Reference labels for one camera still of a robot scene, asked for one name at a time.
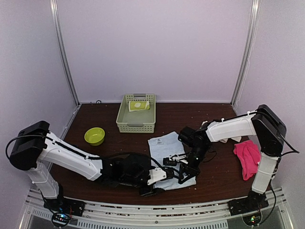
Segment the pale green plastic basket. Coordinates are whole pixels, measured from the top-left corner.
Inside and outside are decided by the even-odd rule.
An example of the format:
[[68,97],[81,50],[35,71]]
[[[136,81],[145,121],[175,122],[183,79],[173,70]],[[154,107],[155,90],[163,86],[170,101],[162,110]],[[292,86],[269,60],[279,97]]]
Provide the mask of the pale green plastic basket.
[[[149,105],[147,110],[132,111],[132,104]],[[154,132],[156,123],[156,95],[155,94],[125,94],[123,96],[116,124],[120,133]]]

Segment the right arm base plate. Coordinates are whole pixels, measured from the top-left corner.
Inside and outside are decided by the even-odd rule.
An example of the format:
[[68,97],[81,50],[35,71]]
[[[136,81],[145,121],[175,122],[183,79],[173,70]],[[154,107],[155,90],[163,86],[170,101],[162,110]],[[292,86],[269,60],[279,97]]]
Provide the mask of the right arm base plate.
[[233,199],[228,202],[228,208],[231,216],[240,215],[256,211],[269,206],[266,198],[257,199],[245,197],[240,199]]

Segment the light blue towel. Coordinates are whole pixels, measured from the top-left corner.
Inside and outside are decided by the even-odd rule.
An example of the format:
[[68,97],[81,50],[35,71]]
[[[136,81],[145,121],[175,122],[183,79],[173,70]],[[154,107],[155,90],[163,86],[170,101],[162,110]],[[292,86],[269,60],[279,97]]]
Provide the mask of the light blue towel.
[[[156,159],[161,165],[163,165],[164,158],[185,153],[183,144],[178,140],[178,134],[175,131],[149,139],[148,145],[151,157]],[[196,185],[196,177],[191,178],[183,184],[179,184],[178,179],[176,178],[158,181],[153,187],[167,191],[193,185]]]

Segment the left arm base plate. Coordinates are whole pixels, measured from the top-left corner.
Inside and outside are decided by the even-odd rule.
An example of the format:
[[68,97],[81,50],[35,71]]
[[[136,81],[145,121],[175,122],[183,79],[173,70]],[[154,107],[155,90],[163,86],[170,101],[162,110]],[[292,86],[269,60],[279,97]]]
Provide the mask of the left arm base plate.
[[60,212],[81,217],[84,212],[85,202],[69,198],[64,198],[62,201],[57,199],[46,199],[44,200],[43,206],[54,213]]

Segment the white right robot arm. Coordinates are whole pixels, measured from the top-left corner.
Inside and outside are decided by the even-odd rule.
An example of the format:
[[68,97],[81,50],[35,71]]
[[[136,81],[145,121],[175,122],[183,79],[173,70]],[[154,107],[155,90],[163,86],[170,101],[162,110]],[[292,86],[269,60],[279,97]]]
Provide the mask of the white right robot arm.
[[190,151],[163,159],[165,166],[179,165],[179,183],[196,177],[199,165],[213,143],[232,139],[240,142],[248,136],[254,141],[259,155],[258,169],[252,184],[252,193],[244,200],[247,210],[255,210],[263,202],[263,194],[276,174],[277,164],[285,144],[286,126],[283,121],[262,104],[257,109],[233,118],[204,121],[197,129],[188,126],[178,134],[178,140]]

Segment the green patterned towel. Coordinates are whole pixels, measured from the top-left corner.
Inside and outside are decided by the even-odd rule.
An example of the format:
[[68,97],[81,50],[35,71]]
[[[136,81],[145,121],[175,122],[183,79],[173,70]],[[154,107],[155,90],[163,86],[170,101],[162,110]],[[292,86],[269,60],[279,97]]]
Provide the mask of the green patterned towel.
[[128,103],[129,112],[144,111],[150,109],[150,101],[132,101]]

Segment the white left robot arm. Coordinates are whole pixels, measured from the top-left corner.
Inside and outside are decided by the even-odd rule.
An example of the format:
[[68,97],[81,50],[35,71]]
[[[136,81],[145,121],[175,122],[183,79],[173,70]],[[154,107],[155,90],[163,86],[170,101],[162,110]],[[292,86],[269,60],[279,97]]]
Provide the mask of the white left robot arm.
[[51,162],[103,186],[138,187],[142,196],[156,193],[154,184],[174,178],[174,171],[164,168],[154,158],[139,153],[98,156],[82,151],[58,138],[49,130],[49,123],[39,121],[23,130],[7,145],[5,154],[17,169],[25,171],[42,195],[58,212],[69,204],[61,196],[60,185],[51,176],[44,162]]

